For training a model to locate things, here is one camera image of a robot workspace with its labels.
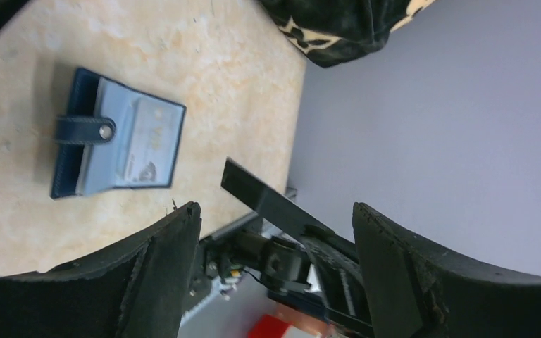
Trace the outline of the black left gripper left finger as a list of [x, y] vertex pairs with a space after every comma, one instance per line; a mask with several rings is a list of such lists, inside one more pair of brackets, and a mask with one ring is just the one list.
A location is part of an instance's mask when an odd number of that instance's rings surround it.
[[176, 337], [200, 229], [189, 202], [45, 273], [0, 277], [0, 337]]

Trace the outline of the blue leather card holder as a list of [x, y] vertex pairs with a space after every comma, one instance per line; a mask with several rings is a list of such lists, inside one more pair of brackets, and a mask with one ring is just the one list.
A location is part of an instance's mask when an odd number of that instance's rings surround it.
[[171, 187], [186, 114], [183, 104], [77, 68], [56, 118], [50, 197]]

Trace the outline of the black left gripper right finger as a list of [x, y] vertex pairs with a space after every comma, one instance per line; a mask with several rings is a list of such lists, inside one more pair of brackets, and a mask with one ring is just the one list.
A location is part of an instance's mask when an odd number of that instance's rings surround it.
[[541, 337], [541, 276], [465, 256], [364, 203], [352, 223], [376, 337]]

